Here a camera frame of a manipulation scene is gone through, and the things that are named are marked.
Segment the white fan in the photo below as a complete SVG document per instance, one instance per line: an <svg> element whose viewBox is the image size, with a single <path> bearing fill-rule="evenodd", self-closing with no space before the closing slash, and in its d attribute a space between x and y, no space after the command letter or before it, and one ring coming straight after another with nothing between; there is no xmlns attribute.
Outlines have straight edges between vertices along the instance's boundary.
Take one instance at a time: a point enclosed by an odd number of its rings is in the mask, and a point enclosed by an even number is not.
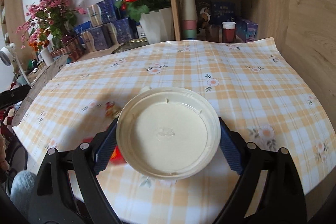
<svg viewBox="0 0 336 224"><path fill-rule="evenodd" d="M15 63L17 63L22 76L25 78L26 82L28 83L28 85L30 85L30 81L28 80L27 75L25 74L25 71L23 70L20 61L17 58L16 52L15 52L15 44L11 43L6 47L3 47L0 51L0 58L2 60L2 62L6 65L6 66L10 66L12 64L12 62L14 61Z"/></svg>

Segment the table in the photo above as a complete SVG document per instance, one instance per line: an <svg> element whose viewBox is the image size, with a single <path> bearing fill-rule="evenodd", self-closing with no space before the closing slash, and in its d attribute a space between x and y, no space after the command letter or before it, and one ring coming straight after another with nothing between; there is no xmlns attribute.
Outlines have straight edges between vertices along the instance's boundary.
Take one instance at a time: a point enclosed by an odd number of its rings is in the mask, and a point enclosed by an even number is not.
<svg viewBox="0 0 336 224"><path fill-rule="evenodd" d="M144 86L179 86L204 96L230 129L263 149L289 149L308 193L336 165L336 137L323 107L281 57L273 38L243 44L163 42L68 64L14 127L40 164L50 147L74 149L112 121ZM74 194L80 192L70 173ZM176 182L149 179L129 165L108 165L98 180L120 218L135 223L212 223L238 176L217 152L200 173ZM248 210L253 213L265 173Z"/></svg>

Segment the white plastic lid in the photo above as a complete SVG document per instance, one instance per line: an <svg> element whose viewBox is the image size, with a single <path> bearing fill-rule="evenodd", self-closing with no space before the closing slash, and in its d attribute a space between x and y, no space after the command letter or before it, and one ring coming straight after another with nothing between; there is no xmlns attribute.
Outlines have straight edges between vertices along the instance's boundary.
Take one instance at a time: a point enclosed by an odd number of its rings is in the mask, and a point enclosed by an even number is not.
<svg viewBox="0 0 336 224"><path fill-rule="evenodd" d="M125 160L158 179L182 179L201 171L215 155L220 137L211 104L182 88L157 88L136 96L122 110L117 126Z"/></svg>

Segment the tablecloth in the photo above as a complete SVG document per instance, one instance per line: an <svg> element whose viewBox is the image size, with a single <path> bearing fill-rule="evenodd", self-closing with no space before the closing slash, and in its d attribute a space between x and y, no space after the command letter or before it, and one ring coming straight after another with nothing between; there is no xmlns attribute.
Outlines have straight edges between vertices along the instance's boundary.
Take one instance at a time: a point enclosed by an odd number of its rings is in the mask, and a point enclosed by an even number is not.
<svg viewBox="0 0 336 224"><path fill-rule="evenodd" d="M74 149L105 130L112 121L106 108L113 103L123 107L144 86L193 90L246 141L273 151L288 148L305 193L336 165L331 123L273 38L242 44L163 42L66 65L14 130L40 164L48 148ZM264 179L263 173L249 213L257 206ZM144 177L127 164L108 165L98 180L122 219L191 224L213 222L238 176L218 151L200 173L176 182Z"/></svg>

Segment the red package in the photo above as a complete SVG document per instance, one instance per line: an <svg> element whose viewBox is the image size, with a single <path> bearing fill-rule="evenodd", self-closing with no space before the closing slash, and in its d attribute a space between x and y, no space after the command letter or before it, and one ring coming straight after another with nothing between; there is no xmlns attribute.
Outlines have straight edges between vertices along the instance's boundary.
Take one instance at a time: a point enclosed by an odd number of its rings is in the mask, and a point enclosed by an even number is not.
<svg viewBox="0 0 336 224"><path fill-rule="evenodd" d="M93 140L93 137L91 138L86 138L83 139L83 143L90 143ZM112 156L110 158L110 163L112 163L113 165L119 165L119 164L124 164L126 163L126 161L124 160L123 156L120 153L120 150L118 148L118 146L115 147Z"/></svg>

